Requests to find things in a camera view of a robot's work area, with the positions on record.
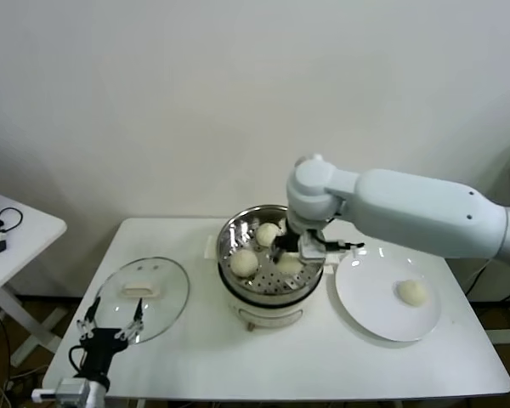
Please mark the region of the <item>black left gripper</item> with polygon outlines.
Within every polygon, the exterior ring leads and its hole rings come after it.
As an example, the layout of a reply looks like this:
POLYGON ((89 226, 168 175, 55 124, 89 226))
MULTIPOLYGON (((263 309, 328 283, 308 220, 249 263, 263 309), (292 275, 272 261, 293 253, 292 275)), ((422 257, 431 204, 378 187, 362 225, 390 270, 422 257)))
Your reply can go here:
POLYGON ((115 354, 124 351, 128 347, 128 340, 135 340, 144 329, 143 298, 137 303, 133 320, 123 329, 95 328, 94 318, 99 303, 100 297, 96 297, 83 319, 76 321, 82 339, 74 349, 82 349, 85 354, 81 365, 76 368, 76 377, 89 381, 108 381, 115 354))

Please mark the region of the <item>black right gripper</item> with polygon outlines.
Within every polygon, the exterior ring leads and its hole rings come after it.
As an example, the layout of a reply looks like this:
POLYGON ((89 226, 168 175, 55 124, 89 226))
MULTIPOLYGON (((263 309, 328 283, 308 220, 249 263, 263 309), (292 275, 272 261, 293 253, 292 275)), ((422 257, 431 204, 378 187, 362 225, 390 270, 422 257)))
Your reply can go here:
POLYGON ((274 239, 274 245, 270 248, 270 259, 278 262, 283 252, 297 252, 300 235, 294 232, 286 232, 274 239))

